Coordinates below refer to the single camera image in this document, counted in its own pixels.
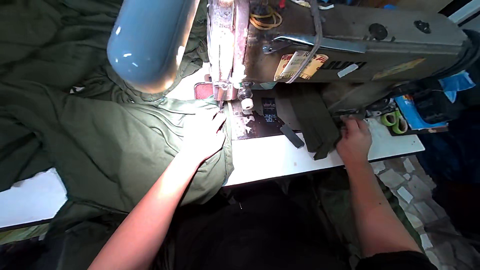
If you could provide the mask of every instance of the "green scissors handle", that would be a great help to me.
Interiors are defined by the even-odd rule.
[[[394,112],[386,113],[381,117],[382,124],[391,126],[393,132],[396,134],[403,134],[408,130],[408,124],[405,118],[403,118],[400,111],[397,109]]]

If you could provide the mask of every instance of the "metal lever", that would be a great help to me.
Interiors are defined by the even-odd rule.
[[[281,35],[274,39],[270,45],[264,46],[263,51],[265,54],[273,53],[279,49],[286,48],[292,44],[301,45],[314,45],[314,36],[305,35]],[[367,51],[367,45],[363,43],[355,43],[350,41],[343,41],[338,39],[331,39],[324,37],[320,45],[324,49],[342,50],[356,53],[365,53]]]

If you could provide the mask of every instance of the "white tape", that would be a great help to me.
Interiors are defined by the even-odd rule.
[[[341,78],[341,77],[347,75],[348,73],[350,73],[350,72],[352,72],[352,71],[354,71],[358,68],[359,68],[359,66],[357,64],[351,64],[350,66],[348,66],[348,67],[342,69],[341,71],[339,71],[337,73],[337,75],[338,75],[339,78]]]

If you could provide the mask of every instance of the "label sticker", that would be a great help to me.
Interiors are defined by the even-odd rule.
[[[283,78],[291,78],[300,68],[303,60],[308,58],[309,51],[298,50],[295,53],[283,55],[276,68],[274,81]],[[310,80],[320,67],[328,60],[324,54],[315,54],[310,63],[301,71],[300,78]]]
[[[262,107],[264,118],[267,123],[276,123],[276,104],[275,98],[262,98]]]
[[[387,77],[387,76],[390,76],[390,75],[393,75],[393,74],[397,74],[397,73],[400,73],[400,72],[405,71],[405,70],[412,69],[416,65],[420,64],[423,61],[425,61],[425,58],[416,59],[416,60],[413,60],[413,61],[410,61],[410,62],[407,62],[407,63],[403,63],[403,64],[400,64],[400,65],[391,67],[391,68],[386,69],[384,71],[380,71],[379,73],[375,74],[375,76],[373,76],[372,81],[378,80],[380,78]]]

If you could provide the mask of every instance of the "paper sticker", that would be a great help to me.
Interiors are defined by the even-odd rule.
[[[291,78],[300,68],[303,60],[308,58],[310,52],[298,50],[295,53],[283,55],[275,72],[274,81]],[[320,67],[328,60],[324,54],[315,54],[310,63],[300,73],[300,78],[310,80]]]
[[[378,80],[380,78],[387,77],[387,76],[390,76],[390,75],[393,75],[393,74],[397,74],[397,73],[400,73],[400,72],[405,71],[405,70],[412,69],[416,65],[420,64],[423,61],[425,61],[425,58],[416,59],[416,60],[413,60],[413,61],[410,61],[410,62],[407,62],[407,63],[403,63],[403,64],[400,64],[400,65],[391,67],[391,68],[386,69],[384,71],[380,71],[379,73],[375,74],[375,76],[373,76],[372,81]]]

